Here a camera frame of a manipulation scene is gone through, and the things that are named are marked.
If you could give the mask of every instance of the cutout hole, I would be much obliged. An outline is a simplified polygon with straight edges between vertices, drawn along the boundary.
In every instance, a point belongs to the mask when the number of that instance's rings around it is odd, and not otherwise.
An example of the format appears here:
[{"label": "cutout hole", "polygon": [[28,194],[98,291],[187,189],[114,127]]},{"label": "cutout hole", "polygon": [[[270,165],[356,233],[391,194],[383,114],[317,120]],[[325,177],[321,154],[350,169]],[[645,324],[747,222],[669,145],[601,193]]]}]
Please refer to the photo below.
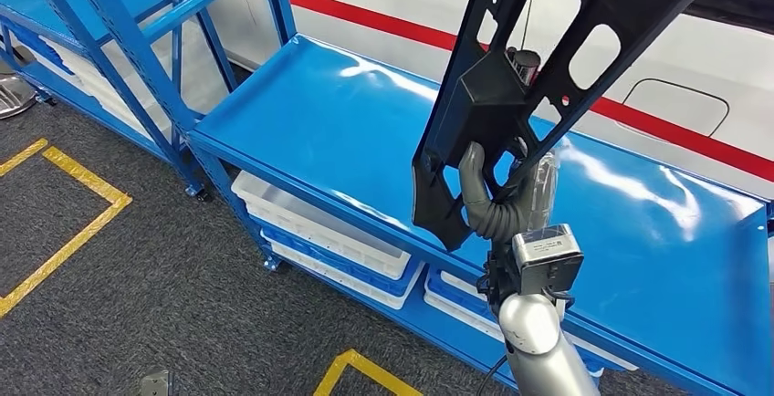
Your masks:
[{"label": "cutout hole", "polygon": [[543,97],[533,115],[537,117],[529,118],[529,127],[532,128],[540,141],[546,139],[551,129],[561,120],[559,111],[551,104],[548,97]]},{"label": "cutout hole", "polygon": [[495,182],[500,186],[506,184],[510,167],[514,164],[515,159],[513,154],[506,151],[503,153],[502,157],[500,157],[500,160],[497,161],[497,165],[495,165]]},{"label": "cutout hole", "polygon": [[533,2],[529,11],[524,48],[537,52],[545,66],[581,10],[581,0],[534,0]]},{"label": "cutout hole", "polygon": [[570,77],[581,89],[590,88],[618,57],[621,41],[607,25],[592,29],[570,60]]},{"label": "cutout hole", "polygon": [[497,21],[495,21],[495,17],[492,16],[492,12],[487,10],[486,13],[484,13],[484,20],[481,22],[481,27],[478,28],[478,43],[480,43],[481,46],[486,45],[488,47],[489,44],[492,43],[495,31],[497,31]]}]

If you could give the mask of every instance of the black cable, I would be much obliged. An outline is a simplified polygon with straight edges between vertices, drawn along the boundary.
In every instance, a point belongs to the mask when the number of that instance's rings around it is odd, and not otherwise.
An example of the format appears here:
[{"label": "black cable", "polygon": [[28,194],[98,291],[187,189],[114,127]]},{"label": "black cable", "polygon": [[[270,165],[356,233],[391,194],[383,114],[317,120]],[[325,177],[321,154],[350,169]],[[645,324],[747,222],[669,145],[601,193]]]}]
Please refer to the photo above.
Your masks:
[{"label": "black cable", "polygon": [[499,369],[500,367],[502,367],[502,365],[503,365],[503,364],[505,364],[505,363],[506,363],[506,360],[507,360],[507,356],[506,356],[506,355],[503,355],[503,358],[501,358],[501,359],[500,359],[500,360],[497,362],[497,364],[495,364],[494,366],[492,366],[492,368],[491,368],[491,369],[489,369],[489,373],[487,373],[487,374],[486,374],[486,376],[484,377],[484,380],[482,380],[482,381],[481,381],[481,384],[478,386],[478,390],[476,391],[476,396],[481,396],[482,394],[484,394],[484,393],[483,393],[483,391],[484,391],[484,387],[486,387],[486,383],[487,383],[489,380],[491,380],[491,379],[492,379],[492,375],[494,375],[494,374],[495,374],[495,372],[497,371],[497,369]]},{"label": "black cable", "polygon": [[573,305],[575,305],[575,297],[573,297],[572,294],[558,293],[553,289],[551,289],[550,287],[543,288],[543,292],[557,300],[566,301],[567,304],[564,306],[565,309],[570,309]]},{"label": "black cable", "polygon": [[527,6],[527,19],[524,22],[524,34],[521,35],[521,50],[524,50],[524,42],[527,41],[527,27],[529,26],[529,13],[532,12],[532,0],[529,0],[529,4]]}]

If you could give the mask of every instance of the storage rack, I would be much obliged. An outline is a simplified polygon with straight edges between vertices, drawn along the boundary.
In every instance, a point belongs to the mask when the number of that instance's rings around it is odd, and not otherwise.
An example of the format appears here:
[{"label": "storage rack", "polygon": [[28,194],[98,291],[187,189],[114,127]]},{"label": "storage rack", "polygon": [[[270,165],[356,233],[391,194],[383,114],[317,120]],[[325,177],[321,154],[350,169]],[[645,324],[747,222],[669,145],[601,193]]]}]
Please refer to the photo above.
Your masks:
[{"label": "storage rack", "polygon": [[[51,1],[60,5],[65,0]],[[213,112],[197,118],[184,106],[174,83],[165,75],[153,54],[150,42],[180,25],[186,17],[204,11],[213,1],[182,0],[156,22],[140,30],[131,10],[120,0],[89,0],[110,35],[119,43],[175,128],[186,139],[218,191],[256,240],[266,259],[265,266],[274,270],[282,259],[272,252],[268,241],[262,237],[260,224],[250,217],[245,203],[232,192],[232,180],[224,162],[254,174],[282,191],[421,258],[431,266],[468,283],[474,282],[483,273],[480,264],[485,257],[486,243],[473,240],[470,246],[448,253],[429,233],[411,224],[408,218],[411,209],[405,209],[411,202],[411,184],[406,186],[403,182],[411,180],[409,163],[438,85],[304,37],[296,32],[290,2],[268,0],[282,48]],[[327,128],[328,138],[316,136],[316,129],[320,127]],[[550,130],[545,121],[538,121],[533,128],[542,133]],[[664,170],[669,168],[660,163],[581,135],[574,134],[568,138],[578,154],[587,154],[592,159],[604,157],[610,162],[601,162],[602,165],[614,164],[616,169],[631,170],[638,178],[646,179],[643,180],[646,189],[652,187],[654,191],[664,193],[675,190],[675,183],[668,180],[675,177],[672,174],[672,177],[664,177]],[[621,195],[615,192],[614,185],[584,177],[584,173],[588,172],[583,168],[585,165],[567,164],[562,174],[574,176],[574,183],[580,187],[577,191],[573,190],[573,194],[558,193],[558,199],[562,196],[572,198],[559,206],[557,216],[562,220],[569,219],[567,221],[578,224],[579,229],[597,231],[600,221],[609,219],[611,215],[621,218],[627,214],[653,215],[647,207],[632,205],[627,193]],[[585,285],[581,288],[585,289],[579,291],[579,296],[584,294],[584,300],[568,312],[562,326],[572,335],[690,391],[759,393],[770,383],[767,375],[771,363],[770,350],[767,350],[770,329],[749,324],[746,319],[729,321],[726,315],[730,312],[729,307],[738,303],[740,297],[749,304],[747,311],[755,312],[750,320],[760,321],[768,315],[768,310],[762,309],[768,304],[768,274],[760,269],[766,264],[766,256],[757,248],[760,236],[763,236],[760,224],[766,221],[766,208],[760,201],[745,198],[744,203],[753,206],[748,216],[731,220],[736,212],[732,200],[745,196],[700,179],[695,180],[683,179],[679,183],[684,191],[698,194],[695,203],[702,209],[711,209],[707,212],[713,213],[704,220],[706,225],[696,229],[696,233],[708,235],[712,242],[738,239],[740,236],[754,238],[754,244],[738,249],[749,256],[749,260],[743,265],[729,267],[720,246],[704,245],[705,241],[698,238],[685,240],[680,231],[673,232],[674,228],[664,229],[664,236],[657,236],[647,241],[650,246],[643,246],[640,241],[650,239],[643,224],[608,224],[610,230],[599,231],[594,236],[587,232],[582,237],[584,245],[591,244],[590,247],[597,252],[594,258],[589,259],[596,260],[584,263],[581,283]],[[707,184],[712,186],[712,191],[702,193],[701,188]],[[592,205],[592,199],[606,200],[607,205]],[[584,211],[577,214],[576,205],[583,206]],[[611,214],[612,209],[616,209],[614,214]],[[665,218],[671,221],[671,217],[660,215],[656,215],[658,221]],[[616,236],[620,247],[608,248],[611,246],[610,239],[605,236],[607,233]],[[665,246],[664,242],[670,243],[670,240],[674,240],[675,248]],[[641,273],[633,276],[629,271],[616,271],[620,266],[632,269],[634,264],[635,268],[642,269],[651,263],[650,260],[641,260],[636,252],[624,252],[629,259],[619,257],[627,246],[644,252],[657,250],[655,254],[646,254],[661,270],[656,274],[660,282],[654,285],[653,292],[643,287],[648,285],[648,281],[643,280]],[[703,251],[703,259],[696,270],[721,287],[733,288],[734,300],[725,297],[706,299],[700,295],[686,299],[681,291],[664,292],[664,285],[685,287],[676,279],[701,278],[688,269],[697,262],[691,254],[699,250]],[[666,253],[669,253],[670,259],[663,258]],[[353,293],[324,276],[309,273],[479,370],[488,370],[503,353],[499,342],[427,306],[420,287],[411,291],[403,308],[395,310]],[[424,284],[424,276],[417,285]],[[617,307],[612,309],[607,303],[602,303],[603,297],[598,293],[600,288],[616,291],[623,288],[622,285],[629,285],[630,281],[631,286],[639,288],[625,291],[630,296],[627,303],[631,302],[631,305],[621,307],[619,300]],[[716,309],[706,309],[707,303]],[[687,329],[691,334],[686,336],[675,332],[675,323],[665,333],[651,332],[644,339],[636,332],[642,330],[643,316],[638,314],[641,308],[658,309],[670,321],[678,320],[680,324],[683,324],[683,319],[691,322],[699,319],[703,325]],[[735,338],[732,332],[738,328],[749,329],[748,337]],[[688,358],[690,352],[681,350],[685,346],[682,341],[694,338],[697,333],[712,337],[721,345],[718,349],[728,354],[727,358],[711,354],[698,359]],[[745,368],[736,367],[740,358],[755,358],[757,362],[745,364]],[[732,370],[709,369],[719,360],[735,367]],[[508,385],[515,384],[507,366],[501,368],[495,377]]]},{"label": "storage rack", "polygon": [[[125,5],[131,19],[136,22],[148,18],[167,5],[178,5],[183,0],[120,0]],[[206,10],[198,12],[197,18],[203,29],[215,62],[223,75],[228,90],[236,86],[225,51],[214,31],[212,19]],[[170,163],[185,180],[185,191],[191,196],[204,197],[203,184],[193,173],[192,166],[186,160],[188,146],[180,142],[180,132],[175,127],[169,140],[160,132],[148,112],[134,97],[127,84],[116,69],[104,56],[100,47],[112,40],[108,29],[94,12],[88,0],[0,0],[0,27],[5,42],[11,42],[9,27],[22,27],[34,35],[43,36],[52,42],[91,61],[118,91],[131,113],[150,135],[150,139],[104,110],[93,97],[74,87],[62,77],[43,66],[39,61],[19,66],[12,55],[10,44],[4,44],[5,51],[0,57],[15,69],[39,92],[39,99],[49,95],[57,97],[75,109],[96,120],[103,126],[115,131],[124,138],[137,144],[144,150]],[[176,88],[181,85],[182,73],[182,29],[172,30],[172,81]]]}]

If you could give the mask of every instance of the blue shelf post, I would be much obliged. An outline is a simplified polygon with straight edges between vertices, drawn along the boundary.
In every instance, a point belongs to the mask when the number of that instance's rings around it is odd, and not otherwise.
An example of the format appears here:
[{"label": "blue shelf post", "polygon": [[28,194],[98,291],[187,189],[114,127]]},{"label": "blue shelf post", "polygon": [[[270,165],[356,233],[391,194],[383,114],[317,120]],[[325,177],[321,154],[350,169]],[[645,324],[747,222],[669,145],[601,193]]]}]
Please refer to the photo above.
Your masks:
[{"label": "blue shelf post", "polygon": [[[18,71],[21,66],[16,61],[14,56],[14,45],[11,42],[11,32],[8,29],[8,25],[5,20],[0,16],[0,34],[3,36],[3,51],[0,51],[0,59],[2,59],[13,70]],[[32,83],[27,83],[35,91],[35,100],[38,102],[44,102],[51,98],[44,90]]]},{"label": "blue shelf post", "polygon": [[[206,6],[213,1],[173,0],[172,10],[161,15],[153,23],[140,30],[120,0],[89,0],[105,24],[105,27],[108,28],[111,36],[118,43],[121,51],[126,55],[134,68],[137,69],[151,94],[161,104],[164,112],[173,123],[174,129],[178,130],[187,141],[189,140],[187,133],[194,129],[198,117],[185,106],[180,96],[179,87],[176,86],[176,84],[179,84],[175,80],[179,79],[180,76],[180,46],[182,45],[182,40],[179,33],[173,34],[173,79],[170,79],[164,72],[161,63],[151,49],[151,43],[170,30],[178,29],[187,17],[197,15],[204,29],[204,34],[207,36],[210,48],[214,48],[213,53],[219,66],[222,68],[221,72],[224,74],[226,85],[231,90],[235,89],[236,83],[233,79],[233,72],[230,66],[227,65],[225,52],[215,33],[212,20],[205,10]],[[269,0],[269,4],[271,5],[275,24],[277,24],[279,40],[284,45],[296,34],[290,2],[289,0]],[[231,191],[231,178],[228,176],[220,159],[211,152],[192,145],[190,142],[189,148],[201,163],[204,171],[214,183],[215,188],[231,205],[236,216],[258,243],[266,258],[264,266],[269,270],[277,269],[279,260],[272,256],[270,245],[260,235],[260,227],[250,220],[245,203]]]},{"label": "blue shelf post", "polygon": [[[96,7],[94,0],[89,1]],[[173,168],[184,178],[187,185],[185,189],[186,193],[190,195],[199,193],[204,188],[202,182],[194,175],[194,172],[189,164],[183,161],[183,157],[181,156],[179,150],[176,150],[158,129],[155,122],[153,122],[151,117],[142,107],[142,104],[137,100],[137,97],[134,96],[131,89],[123,80],[119,72],[112,65],[112,63],[110,63],[110,60],[104,55],[100,45],[97,43],[97,41],[94,40],[87,28],[80,21],[76,12],[69,5],[68,0],[48,0],[48,3],[57,13],[57,15],[64,21],[70,33],[72,33],[77,41],[87,49],[89,58],[97,67],[99,72],[108,80],[112,87],[116,89],[121,99],[126,102],[127,106],[140,122],[142,127],[148,131],[155,144],[162,151],[163,155],[167,158]],[[125,7],[123,6],[121,0],[112,0],[111,8],[124,9],[125,11]],[[136,27],[137,24],[134,23],[134,19],[130,17],[128,12],[126,15],[132,24]],[[166,73],[158,63],[158,60],[156,60],[156,63],[158,64],[158,68],[161,70],[162,74],[166,77]],[[179,101],[179,105],[184,108],[182,100]]]}]

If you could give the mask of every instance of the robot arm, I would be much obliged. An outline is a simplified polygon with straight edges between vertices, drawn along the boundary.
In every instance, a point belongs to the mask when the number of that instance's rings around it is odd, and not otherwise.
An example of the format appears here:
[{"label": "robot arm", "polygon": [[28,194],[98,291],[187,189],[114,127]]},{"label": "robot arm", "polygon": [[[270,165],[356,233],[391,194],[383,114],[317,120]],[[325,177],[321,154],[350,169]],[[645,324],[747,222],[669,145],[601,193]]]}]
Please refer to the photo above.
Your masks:
[{"label": "robot arm", "polygon": [[556,308],[548,298],[513,294],[500,305],[497,320],[520,394],[600,394],[578,351],[564,336]]},{"label": "robot arm", "polygon": [[[522,394],[598,393],[562,334],[552,303],[572,286],[583,253],[566,224],[544,225],[547,210],[536,202],[545,200],[534,196],[537,182],[545,182],[541,161],[552,159],[547,154],[554,144],[691,1],[580,0],[579,13],[539,73],[539,54],[507,47],[527,0],[468,1],[412,160],[413,222],[435,234],[449,251],[471,231],[492,241],[479,291],[486,293],[498,317]],[[497,30],[491,42],[479,42],[487,12]],[[583,88],[573,79],[570,62],[597,26],[610,28],[620,50]],[[529,118],[544,99],[560,120],[539,136]],[[506,151],[516,158],[515,166],[499,185],[494,168]],[[459,196],[445,182],[446,166],[460,170]],[[543,228],[528,230],[538,223]]]},{"label": "robot arm", "polygon": [[550,154],[505,203],[493,203],[484,184],[480,145],[460,162],[468,222],[492,240],[479,292],[486,294],[506,340],[508,365],[524,395],[597,395],[578,351],[564,336],[557,293],[572,286],[582,262],[570,228],[546,227],[556,182]]}]

